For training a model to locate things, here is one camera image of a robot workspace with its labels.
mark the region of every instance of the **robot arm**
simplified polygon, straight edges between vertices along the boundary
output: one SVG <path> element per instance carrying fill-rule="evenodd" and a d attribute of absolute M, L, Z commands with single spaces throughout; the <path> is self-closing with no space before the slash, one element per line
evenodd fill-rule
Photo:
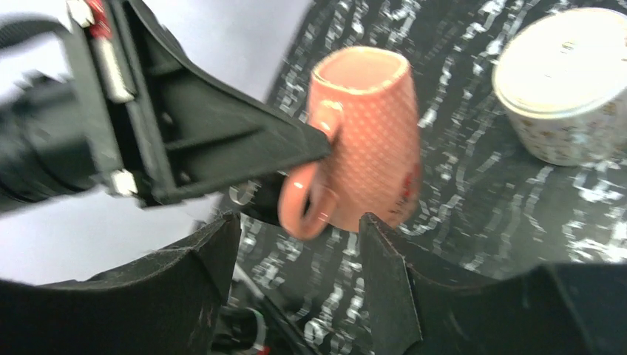
<path fill-rule="evenodd" d="M 241 205 L 277 223 L 277 172 L 331 152 L 320 131 L 193 64 L 141 0 L 70 0 L 68 10 L 71 32 L 48 20 L 0 27 L 4 48 L 55 32 L 73 75 L 33 76 L 0 108 L 0 211 L 95 183 L 142 207 L 243 183 L 248 192 L 271 186 L 260 193 L 270 200 Z"/>

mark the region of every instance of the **red wire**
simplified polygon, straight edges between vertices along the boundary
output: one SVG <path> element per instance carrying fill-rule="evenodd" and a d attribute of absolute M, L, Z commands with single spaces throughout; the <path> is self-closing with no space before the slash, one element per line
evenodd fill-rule
<path fill-rule="evenodd" d="M 260 350 L 257 355 L 270 355 L 270 348 L 267 346 L 263 347 L 263 350 Z"/>
<path fill-rule="evenodd" d="M 113 36 L 109 21 L 106 19 L 102 0 L 85 0 L 89 8 L 92 9 L 95 24 L 89 28 L 89 32 L 94 38 L 109 38 Z"/>

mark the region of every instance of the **floral pattern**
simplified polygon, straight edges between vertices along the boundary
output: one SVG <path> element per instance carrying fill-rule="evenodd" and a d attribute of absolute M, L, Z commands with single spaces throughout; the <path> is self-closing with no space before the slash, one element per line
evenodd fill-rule
<path fill-rule="evenodd" d="M 617 99 L 595 111 L 556 119 L 528 118 L 509 112 L 523 145 L 537 158 L 576 166 L 607 158 L 626 142 L 627 113 Z"/>

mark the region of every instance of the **screw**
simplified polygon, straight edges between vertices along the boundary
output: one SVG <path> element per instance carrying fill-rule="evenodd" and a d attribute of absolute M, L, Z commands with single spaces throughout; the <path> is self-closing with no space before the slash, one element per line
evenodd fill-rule
<path fill-rule="evenodd" d="M 178 175 L 178 178 L 183 183 L 191 183 L 191 181 L 192 181 L 192 178 L 189 177 L 189 174 L 187 174 L 186 172 L 180 172 L 179 175 Z"/>
<path fill-rule="evenodd" d="M 172 120 L 172 116 L 168 115 L 167 113 L 164 113 L 163 115 L 161 115 L 161 118 L 163 119 L 163 122 L 165 122 L 166 124 L 170 126 L 174 125 L 174 120 Z"/>

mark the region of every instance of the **mug rim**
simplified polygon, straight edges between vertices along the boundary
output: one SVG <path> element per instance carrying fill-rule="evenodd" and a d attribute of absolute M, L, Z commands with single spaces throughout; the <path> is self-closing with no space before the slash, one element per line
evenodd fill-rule
<path fill-rule="evenodd" d="M 507 50 L 516 42 L 516 39 L 519 35 L 523 34 L 524 32 L 526 32 L 526 30 L 530 27 L 532 27 L 535 24 L 541 23 L 541 22 L 545 22 L 547 20 L 549 20 L 550 18 L 554 18 L 556 16 L 560 16 L 566 13 L 575 13 L 575 12 L 580 12 L 580 13 L 586 13 L 586 12 L 604 12 L 604 13 L 611 13 L 614 15 L 618 15 L 619 17 L 622 17 L 624 22 L 627 24 L 627 16 L 625 14 L 619 13 L 617 11 L 614 10 L 610 10 L 610 9 L 606 9 L 606 8 L 602 8 L 602 7 L 578 7 L 578 8 L 574 8 L 574 9 L 569 9 L 566 11 L 563 11 L 561 13 L 556 13 L 556 14 L 551 14 L 549 16 L 544 16 L 543 18 L 540 18 L 534 22 L 532 22 L 531 24 L 529 24 L 529 26 L 525 29 L 523 29 L 519 34 L 516 35 L 516 37 L 514 37 L 506 46 L 505 48 L 503 48 L 503 51 L 501 52 L 501 56 L 504 55 Z M 555 111 L 545 111 L 545 110 L 535 110 L 533 107 L 524 107 L 521 106 L 520 104 L 517 104 L 515 101 L 513 101 L 509 95 L 507 95 L 506 92 L 504 92 L 503 90 L 503 84 L 502 84 L 502 80 L 500 78 L 500 76 L 502 75 L 502 72 L 506 70 L 503 68 L 503 66 L 501 65 L 501 61 L 499 61 L 493 68 L 492 71 L 492 88 L 493 88 L 493 92 L 495 93 L 497 99 L 510 111 L 513 111 L 519 115 L 525 116 L 527 118 L 532 118 L 532 119 L 541 119 L 541 120 L 560 120 L 560 119 L 567 119 L 567 118 L 573 118 L 579 115 L 585 115 L 587 113 L 593 112 L 601 107 L 603 107 L 604 105 L 606 105 L 607 103 L 613 101 L 614 99 L 620 97 L 621 95 L 623 95 L 625 93 L 625 91 L 627 90 L 627 81 L 623 81 L 621 79 L 625 79 L 627 78 L 627 72 L 625 70 L 623 70 L 623 74 L 624 75 L 620 75 L 620 78 L 617 79 L 617 81 L 620 82 L 620 84 L 615 84 L 612 85 L 611 87 L 607 88 L 605 91 L 603 92 L 598 92 L 598 94 L 596 95 L 596 97 L 592 97 L 590 100 L 588 100 L 587 102 L 583 102 L 581 104 L 578 105 L 573 105 L 569 108 L 565 108 L 562 110 L 555 110 Z"/>
<path fill-rule="evenodd" d="M 387 56 L 390 56 L 390 57 L 392 57 L 394 59 L 399 60 L 399 67 L 396 69 L 396 71 L 394 71 L 394 73 L 393 73 L 391 78 L 384 80 L 380 84 L 373 85 L 373 86 L 365 88 L 365 89 L 355 89 L 355 88 L 346 87 L 346 86 L 343 86 L 343 85 L 334 84 L 334 83 L 330 82 L 329 80 L 323 78 L 320 75 L 320 71 L 324 67 L 326 67 L 330 62 L 332 62 L 333 60 L 337 59 L 337 57 L 339 57 L 341 55 L 346 55 L 346 54 L 352 53 L 352 52 L 375 53 L 375 54 L 379 54 L 379 55 L 387 55 Z M 328 87 L 330 89 L 334 89 L 334 90 L 336 90 L 338 92 L 345 92 L 345 93 L 347 93 L 349 95 L 363 96 L 363 95 L 371 95 L 371 94 L 375 94 L 375 93 L 386 91 L 387 89 L 393 87 L 398 82 L 400 82 L 401 79 L 410 70 L 411 70 L 410 62 L 407 60 L 407 58 L 405 58 L 401 54 L 398 54 L 398 53 L 393 52 L 391 50 L 383 50 L 383 49 L 380 49 L 380 48 L 377 48 L 377 47 L 350 46 L 350 47 L 345 47 L 345 48 L 342 48 L 340 50 L 337 50 L 334 53 L 331 53 L 329 56 L 327 56 L 322 61 L 320 61 L 313 68 L 313 70 L 311 72 L 311 75 L 313 76 L 315 81 L 317 81 L 321 85 L 324 85 L 325 87 Z"/>

